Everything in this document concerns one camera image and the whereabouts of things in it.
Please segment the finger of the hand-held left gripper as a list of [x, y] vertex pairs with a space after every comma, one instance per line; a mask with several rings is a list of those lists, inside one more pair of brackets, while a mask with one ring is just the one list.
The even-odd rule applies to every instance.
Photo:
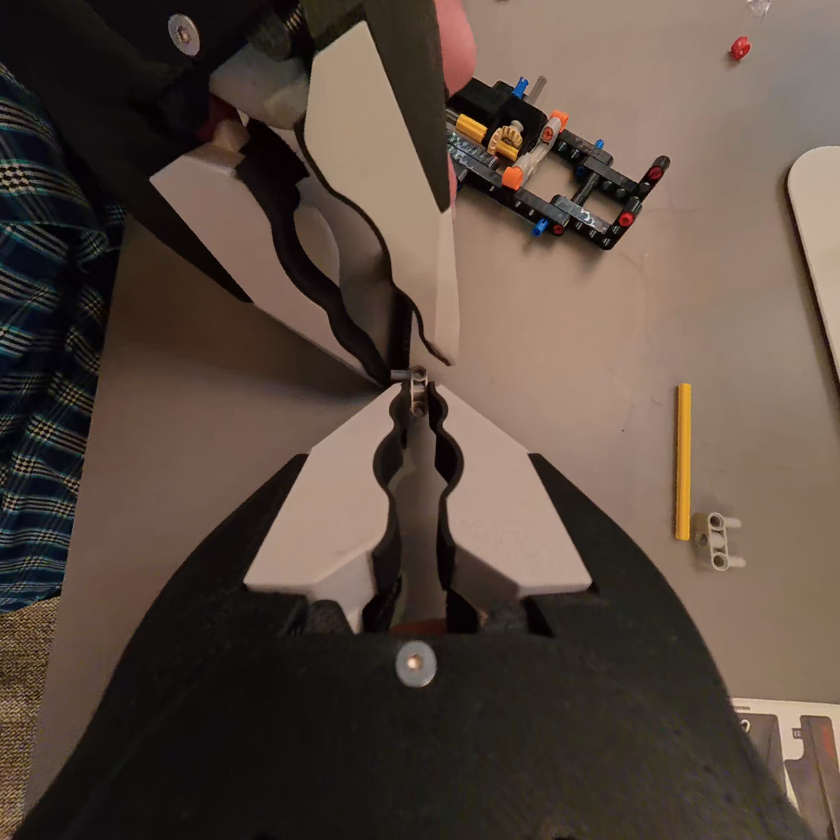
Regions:
[[380, 236], [423, 341], [452, 365], [459, 291], [438, 21], [343, 22], [313, 55], [304, 147]]
[[299, 155], [255, 121], [221, 121], [210, 141], [150, 183], [257, 309], [377, 384], [391, 370], [351, 318], [338, 244], [321, 211], [301, 200]]

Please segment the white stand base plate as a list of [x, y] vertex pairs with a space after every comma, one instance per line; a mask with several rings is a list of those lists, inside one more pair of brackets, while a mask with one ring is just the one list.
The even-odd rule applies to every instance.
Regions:
[[786, 188], [822, 332], [839, 376], [839, 147], [809, 150], [791, 166]]

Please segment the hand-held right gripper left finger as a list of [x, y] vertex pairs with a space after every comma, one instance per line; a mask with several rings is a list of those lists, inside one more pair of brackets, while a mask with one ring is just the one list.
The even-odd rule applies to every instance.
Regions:
[[390, 482], [403, 467], [406, 384], [393, 384], [304, 458], [245, 578], [254, 592], [337, 603], [359, 633], [393, 592], [402, 541]]

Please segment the black lego gear rack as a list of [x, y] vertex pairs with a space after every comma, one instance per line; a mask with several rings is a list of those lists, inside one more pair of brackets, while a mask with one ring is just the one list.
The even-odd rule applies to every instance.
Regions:
[[391, 316], [387, 360], [392, 371], [404, 371], [411, 366], [414, 311], [412, 303], [399, 290], [393, 295]]

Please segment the lego sticker sheet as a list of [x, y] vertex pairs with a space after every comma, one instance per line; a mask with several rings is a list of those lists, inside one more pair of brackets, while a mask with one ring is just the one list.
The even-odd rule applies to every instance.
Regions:
[[839, 838], [839, 706], [732, 698], [770, 777], [816, 838]]

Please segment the person's left hand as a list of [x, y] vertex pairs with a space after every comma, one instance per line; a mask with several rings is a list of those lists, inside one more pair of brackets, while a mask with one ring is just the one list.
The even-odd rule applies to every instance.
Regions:
[[449, 96], [461, 91], [476, 71], [476, 42], [462, 1], [434, 1], [444, 82]]

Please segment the black lego chassis frame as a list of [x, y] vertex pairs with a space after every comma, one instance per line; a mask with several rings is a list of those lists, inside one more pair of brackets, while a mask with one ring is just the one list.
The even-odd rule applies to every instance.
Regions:
[[[614, 166], [603, 140], [588, 141], [569, 129], [567, 112], [541, 110], [546, 83], [521, 77], [489, 85], [471, 78], [446, 103], [448, 154], [458, 188], [468, 187], [532, 224], [532, 236], [571, 232], [603, 251], [613, 249], [636, 223], [644, 200], [661, 183], [671, 160], [655, 158], [639, 178]], [[549, 159], [568, 165], [572, 196], [549, 200], [529, 190]]]

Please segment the yellow lego axle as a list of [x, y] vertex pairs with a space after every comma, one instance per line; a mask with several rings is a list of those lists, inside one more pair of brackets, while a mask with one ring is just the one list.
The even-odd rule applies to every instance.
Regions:
[[676, 389], [675, 417], [675, 538], [690, 540], [692, 389], [680, 383]]

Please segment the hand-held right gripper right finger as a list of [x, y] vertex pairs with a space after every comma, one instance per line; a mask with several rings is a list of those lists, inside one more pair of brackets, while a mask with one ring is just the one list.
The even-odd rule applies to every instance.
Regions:
[[529, 451], [443, 385], [428, 386], [428, 418], [445, 483], [436, 552], [449, 632], [475, 633], [496, 606], [588, 590]]

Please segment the light grey lego connector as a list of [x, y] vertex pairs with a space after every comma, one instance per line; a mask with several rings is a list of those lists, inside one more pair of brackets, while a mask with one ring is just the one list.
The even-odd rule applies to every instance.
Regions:
[[703, 564], [716, 572], [742, 570], [747, 561], [730, 550], [730, 532], [742, 528], [739, 518], [719, 512], [696, 512], [692, 516], [692, 537]]
[[417, 418], [425, 417], [428, 411], [427, 369], [415, 365], [404, 370], [391, 370], [391, 381], [407, 385], [411, 414]]

